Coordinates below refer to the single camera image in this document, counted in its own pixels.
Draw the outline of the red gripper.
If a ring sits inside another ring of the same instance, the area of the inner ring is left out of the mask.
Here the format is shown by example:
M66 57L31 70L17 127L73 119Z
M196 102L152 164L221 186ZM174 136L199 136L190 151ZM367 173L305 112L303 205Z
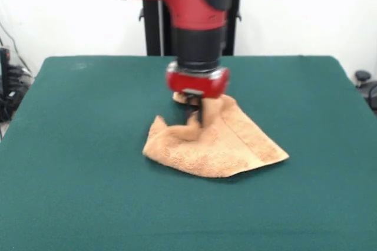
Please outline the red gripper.
M166 80L170 90L183 94L193 94L184 95L185 118L188 121L197 107L197 121L200 128L203 127L202 98L218 98L224 94L229 78L230 70L225 67L218 67L208 73L192 73L179 68L178 63L173 61L168 64L166 69Z

